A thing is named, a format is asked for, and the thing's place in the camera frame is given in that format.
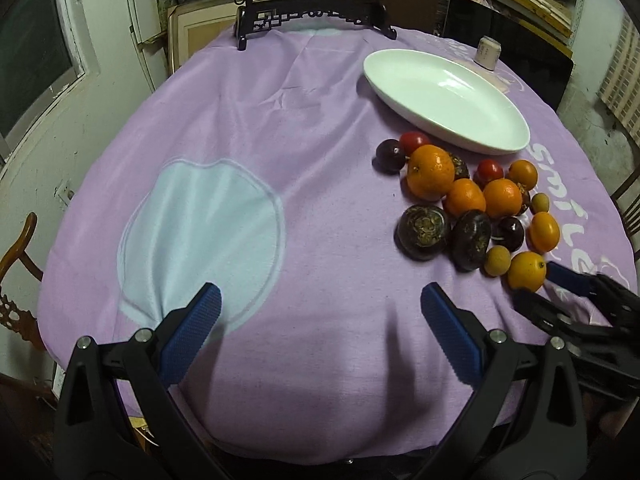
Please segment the wall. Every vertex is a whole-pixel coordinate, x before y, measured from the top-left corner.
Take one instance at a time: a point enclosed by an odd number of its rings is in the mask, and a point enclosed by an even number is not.
[[[585,0],[574,42],[574,73],[558,115],[612,193],[640,163],[638,148],[598,98],[613,57],[624,9],[619,0]]]
[[[68,0],[74,37],[86,74],[68,88],[30,130],[0,174],[0,248],[17,238],[30,211],[38,227],[29,247],[41,267],[63,216],[56,187],[77,190],[92,162],[151,92],[130,36],[127,0]],[[38,283],[20,265],[2,293],[35,312]],[[0,372],[30,380],[50,363],[30,344],[0,327]]]

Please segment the red tomato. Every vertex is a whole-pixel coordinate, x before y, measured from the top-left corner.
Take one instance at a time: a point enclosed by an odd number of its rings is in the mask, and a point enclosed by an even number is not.
[[[478,184],[484,187],[492,180],[499,178],[504,178],[504,170],[495,160],[488,158],[478,164],[478,170],[476,171]]]
[[[402,146],[407,156],[425,144],[431,144],[431,141],[429,137],[421,132],[407,132],[400,136],[400,146]]]

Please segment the tablecloth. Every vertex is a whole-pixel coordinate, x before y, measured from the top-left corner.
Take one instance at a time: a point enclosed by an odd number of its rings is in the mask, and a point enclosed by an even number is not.
[[[439,282],[515,340],[545,335],[513,310],[500,280],[458,273],[445,255],[412,262],[394,245],[411,201],[371,159],[412,127],[362,73],[365,57],[385,48],[468,67],[475,53],[411,30],[391,41],[340,20],[296,20],[252,35],[245,52],[228,31],[164,83],[92,166],[50,252],[38,316],[56,360],[66,365],[82,335],[105,343],[155,327],[213,282],[222,318],[172,391],[203,438],[303,464],[439,442],[471,389],[420,314],[423,286]],[[562,230],[548,259],[635,291],[620,218],[574,138],[503,63],[473,70],[529,123],[530,145],[498,161],[537,166],[537,191]],[[472,171],[483,158],[435,142]],[[604,322],[567,291],[542,293]]]

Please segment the white can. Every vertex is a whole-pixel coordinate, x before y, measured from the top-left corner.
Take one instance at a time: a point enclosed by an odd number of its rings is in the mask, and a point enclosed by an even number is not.
[[[478,45],[475,62],[487,70],[495,70],[501,52],[502,45],[493,38],[485,36]]]

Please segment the white plate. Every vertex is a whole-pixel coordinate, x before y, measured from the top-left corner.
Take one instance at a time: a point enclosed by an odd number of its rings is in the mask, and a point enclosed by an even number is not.
[[[448,59],[416,50],[380,50],[364,60],[364,74],[394,111],[451,144],[502,155],[529,143],[529,126],[515,105],[484,78]]]

